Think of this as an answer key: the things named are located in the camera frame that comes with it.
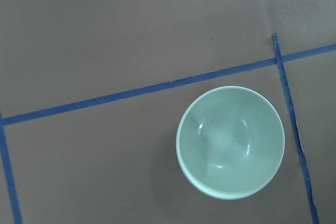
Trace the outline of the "green bowl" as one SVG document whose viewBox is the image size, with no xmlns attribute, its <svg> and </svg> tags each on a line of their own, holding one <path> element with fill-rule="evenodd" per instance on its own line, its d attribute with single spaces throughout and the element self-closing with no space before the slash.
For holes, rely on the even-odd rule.
<svg viewBox="0 0 336 224">
<path fill-rule="evenodd" d="M 212 89 L 185 110 L 176 155 L 187 180 L 217 199 L 249 197 L 275 176 L 285 151 L 279 114 L 261 94 L 244 87 Z"/>
</svg>

